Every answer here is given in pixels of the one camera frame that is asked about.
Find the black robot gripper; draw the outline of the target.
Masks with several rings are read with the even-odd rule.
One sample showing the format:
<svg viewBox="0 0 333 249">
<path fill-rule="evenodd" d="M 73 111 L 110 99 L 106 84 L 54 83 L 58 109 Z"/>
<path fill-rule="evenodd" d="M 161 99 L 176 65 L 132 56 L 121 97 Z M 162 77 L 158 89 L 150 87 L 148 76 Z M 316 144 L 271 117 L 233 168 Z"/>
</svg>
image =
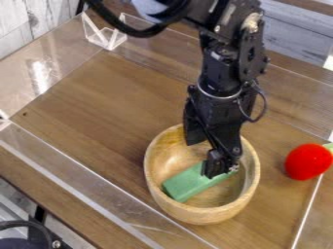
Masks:
<svg viewBox="0 0 333 249">
<path fill-rule="evenodd" d="M 241 127 L 251 120 L 259 93 L 256 87 L 245 87 L 236 97 L 223 98 L 208 96 L 199 86 L 188 88 L 185 141 L 193 146 L 209 140 L 216 147 L 203 166 L 209 179 L 240 170 L 239 160 L 231 156 L 243 155 Z"/>
</svg>

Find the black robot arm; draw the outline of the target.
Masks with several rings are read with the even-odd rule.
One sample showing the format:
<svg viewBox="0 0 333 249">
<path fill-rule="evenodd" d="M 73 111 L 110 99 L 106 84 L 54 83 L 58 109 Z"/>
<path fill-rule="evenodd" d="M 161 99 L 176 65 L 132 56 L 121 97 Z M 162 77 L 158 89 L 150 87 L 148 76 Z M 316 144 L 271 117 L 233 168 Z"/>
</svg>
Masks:
<svg viewBox="0 0 333 249">
<path fill-rule="evenodd" d="M 189 145 L 204 141 L 213 145 L 203 165 L 205 176 L 231 172 L 243 156 L 243 124 L 261 119 L 253 115 L 263 96 L 259 77 L 269 64 L 261 0 L 130 0 L 153 22 L 145 29 L 121 21 L 104 0 L 84 1 L 110 25 L 136 38 L 161 34 L 180 21 L 199 30 L 204 63 L 199 82 L 188 89 L 185 140 Z"/>
</svg>

